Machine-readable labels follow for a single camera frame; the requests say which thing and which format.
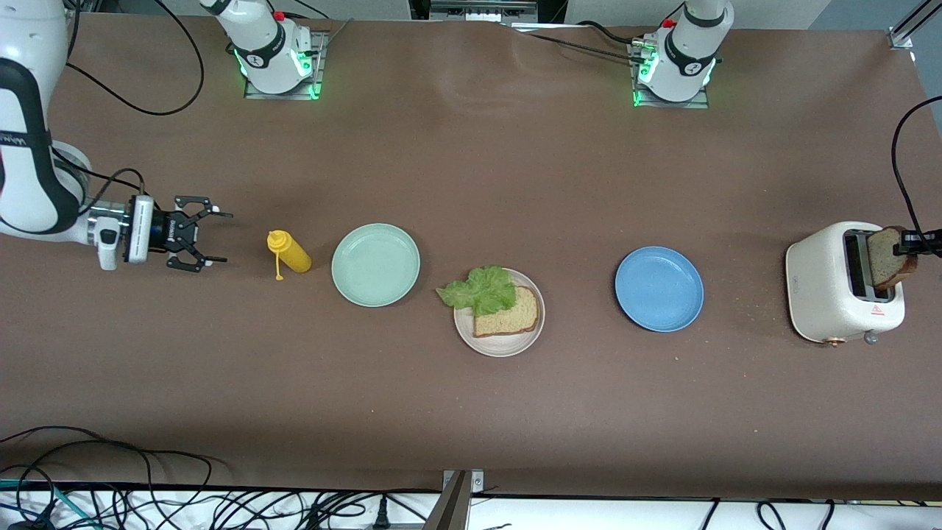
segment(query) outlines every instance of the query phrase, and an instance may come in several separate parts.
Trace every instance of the toaster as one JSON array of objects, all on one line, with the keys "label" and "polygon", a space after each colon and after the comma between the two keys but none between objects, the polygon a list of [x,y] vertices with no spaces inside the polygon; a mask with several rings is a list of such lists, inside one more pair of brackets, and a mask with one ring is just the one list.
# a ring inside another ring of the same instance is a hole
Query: toaster
[{"label": "toaster", "polygon": [[874,344],[902,323],[902,282],[876,290],[870,275],[867,236],[881,229],[837,223],[788,247],[788,314],[799,335],[832,346],[855,339]]}]

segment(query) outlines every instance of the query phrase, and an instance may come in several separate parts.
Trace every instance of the blue plate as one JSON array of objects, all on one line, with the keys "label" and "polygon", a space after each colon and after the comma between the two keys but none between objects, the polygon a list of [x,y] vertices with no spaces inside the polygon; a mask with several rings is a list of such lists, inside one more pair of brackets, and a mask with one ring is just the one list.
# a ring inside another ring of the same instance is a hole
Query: blue plate
[{"label": "blue plate", "polygon": [[622,260],[615,275],[615,296],[638,325],[669,333],[697,319],[704,305],[704,284],[683,255],[649,246]]}]

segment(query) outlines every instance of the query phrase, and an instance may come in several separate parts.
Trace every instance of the gray floor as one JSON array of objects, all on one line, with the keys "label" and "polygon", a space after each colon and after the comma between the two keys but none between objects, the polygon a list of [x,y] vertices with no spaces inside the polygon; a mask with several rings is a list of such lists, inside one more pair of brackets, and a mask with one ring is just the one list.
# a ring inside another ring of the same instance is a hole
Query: gray floor
[{"label": "gray floor", "polygon": [[[883,29],[897,23],[918,0],[832,0],[811,29]],[[942,15],[913,37],[916,67],[929,96],[942,94]],[[942,103],[935,104],[935,121],[942,131]]]}]

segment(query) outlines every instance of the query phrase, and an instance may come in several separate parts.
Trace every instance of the table surface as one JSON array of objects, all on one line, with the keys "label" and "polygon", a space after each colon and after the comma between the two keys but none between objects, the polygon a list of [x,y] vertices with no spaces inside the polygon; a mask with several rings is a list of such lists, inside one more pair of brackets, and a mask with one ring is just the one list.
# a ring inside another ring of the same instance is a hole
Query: table surface
[{"label": "table surface", "polygon": [[[876,346],[821,347],[788,321],[791,243],[838,221],[908,224],[889,144],[924,93],[879,32],[733,31],[712,108],[682,111],[632,107],[617,59],[486,23],[352,22],[319,101],[244,101],[219,25],[186,23],[206,62],[186,112],[138,114],[67,70],[50,123],[98,171],[140,169],[158,202],[206,194],[233,212],[199,243],[231,261],[105,273],[88,247],[3,239],[4,433],[67,423],[213,455],[219,484],[434,488],[442,469],[482,468],[496,491],[537,494],[942,492],[939,265],[907,280],[906,321]],[[551,34],[618,51],[590,29]],[[83,16],[73,62],[154,109],[197,82],[169,18]],[[900,154],[938,226],[929,112]],[[364,308],[334,289],[330,258],[375,222],[414,237],[422,270],[403,300]],[[311,272],[275,282],[276,228]],[[653,244],[706,286],[677,333],[640,329],[614,299],[621,259]],[[433,290],[490,263],[545,298],[520,356],[465,346]],[[143,480],[104,449],[60,461],[59,476]],[[168,466],[158,480],[201,471]]]}]

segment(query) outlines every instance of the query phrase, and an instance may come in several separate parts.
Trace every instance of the lettuce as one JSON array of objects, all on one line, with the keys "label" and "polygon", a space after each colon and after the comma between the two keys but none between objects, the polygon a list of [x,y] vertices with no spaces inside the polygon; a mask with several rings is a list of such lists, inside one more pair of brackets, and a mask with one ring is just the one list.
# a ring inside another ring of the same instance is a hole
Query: lettuce
[{"label": "lettuce", "polygon": [[493,315],[517,303],[517,290],[511,275],[498,265],[477,268],[468,280],[451,282],[435,292],[446,306],[455,309],[473,307],[476,317]]}]

